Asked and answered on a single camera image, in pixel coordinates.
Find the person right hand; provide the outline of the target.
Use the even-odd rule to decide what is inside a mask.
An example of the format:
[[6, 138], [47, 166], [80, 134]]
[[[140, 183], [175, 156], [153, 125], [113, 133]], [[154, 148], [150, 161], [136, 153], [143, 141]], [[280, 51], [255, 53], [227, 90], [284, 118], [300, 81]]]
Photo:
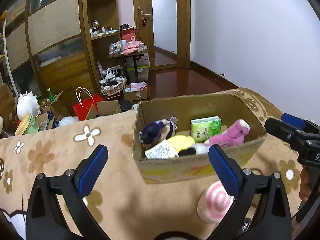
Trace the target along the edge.
[[310, 174], [308, 172], [308, 167], [303, 165], [302, 171], [300, 173], [300, 191], [299, 197], [303, 202], [306, 202], [312, 193], [312, 189], [309, 186]]

